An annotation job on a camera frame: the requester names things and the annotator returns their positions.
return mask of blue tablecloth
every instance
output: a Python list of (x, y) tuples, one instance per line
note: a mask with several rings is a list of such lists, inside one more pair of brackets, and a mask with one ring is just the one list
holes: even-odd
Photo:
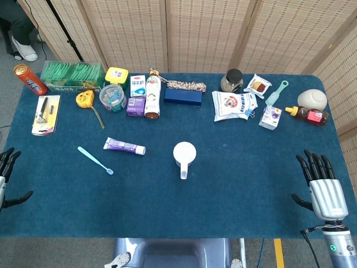
[[(6, 144), (22, 155), (6, 194), (34, 194), (1, 211), (1, 236), (300, 237), (299, 230), (322, 223), (290, 196), (310, 200), (295, 159), (304, 149), (330, 158), (350, 210), (345, 223), (357, 229), (354, 194), (332, 120), (318, 127), (283, 112), (271, 131), (258, 125), (265, 103), (257, 98), (255, 118), (214, 122), (211, 92), (220, 89), (222, 74), (163, 76), (206, 83), (202, 106), (161, 102), (160, 118), (148, 120), (128, 117), (125, 111), (110, 113), (96, 95), (103, 130), (91, 109), (77, 106), (76, 94), (63, 93), (57, 130), (44, 137), (31, 135), (38, 97), (25, 88)], [(262, 77), (273, 84), (266, 97), (282, 80), (289, 81), (275, 104), (282, 109), (296, 105), (304, 90), (323, 90), (314, 76)], [(251, 78), (244, 75), (244, 86)], [(145, 146), (146, 154), (103, 150), (107, 137)], [(180, 180), (172, 156), (181, 141), (197, 149), (186, 181)], [(78, 146), (114, 175), (82, 155)]]

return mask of orange can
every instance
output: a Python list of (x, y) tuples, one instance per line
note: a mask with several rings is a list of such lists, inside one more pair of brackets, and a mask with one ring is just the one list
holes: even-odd
[(30, 88), (36, 95), (44, 95), (47, 92), (47, 86), (31, 71), (26, 64), (18, 64), (13, 68), (13, 73)]

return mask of yellow tape measure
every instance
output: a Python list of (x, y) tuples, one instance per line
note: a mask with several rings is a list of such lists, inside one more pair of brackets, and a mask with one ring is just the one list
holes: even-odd
[(99, 120), (100, 125), (102, 126), (102, 128), (105, 128), (104, 124), (102, 122), (102, 119), (100, 119), (100, 116), (99, 116), (97, 110), (94, 109), (94, 107), (93, 107), (93, 101), (94, 101), (93, 90), (87, 90), (85, 92), (82, 92), (76, 97), (76, 103), (78, 104), (78, 106), (81, 108), (92, 108), (95, 115), (97, 116), (97, 118)]

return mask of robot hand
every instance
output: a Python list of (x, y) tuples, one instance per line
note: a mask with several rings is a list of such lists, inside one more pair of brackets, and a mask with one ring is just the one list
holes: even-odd
[(341, 184), (335, 178), (330, 160), (325, 155), (320, 158), (307, 150), (304, 153), (309, 166), (300, 155), (296, 158), (310, 189), (312, 203), (302, 200), (296, 194), (292, 194), (291, 197), (298, 205), (314, 211), (323, 221), (343, 220), (348, 215), (348, 209)]
[(29, 191), (20, 198), (5, 200), (6, 185), (9, 182), (13, 165), (21, 154), (21, 152), (15, 152), (11, 155), (13, 152), (14, 148), (10, 148), (6, 152), (0, 154), (0, 211), (2, 208), (8, 208), (25, 202), (33, 193), (33, 191)]

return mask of snack bag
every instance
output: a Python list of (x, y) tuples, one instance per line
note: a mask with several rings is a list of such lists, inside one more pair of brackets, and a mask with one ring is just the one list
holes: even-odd
[(243, 89), (243, 91), (252, 92), (255, 95), (257, 95), (260, 99), (264, 99), (263, 95), (271, 85), (272, 84), (269, 81), (254, 74), (248, 86), (245, 89)]
[(234, 94), (228, 92), (212, 92), (216, 116), (214, 122), (231, 118), (248, 117), (258, 107), (253, 93)]

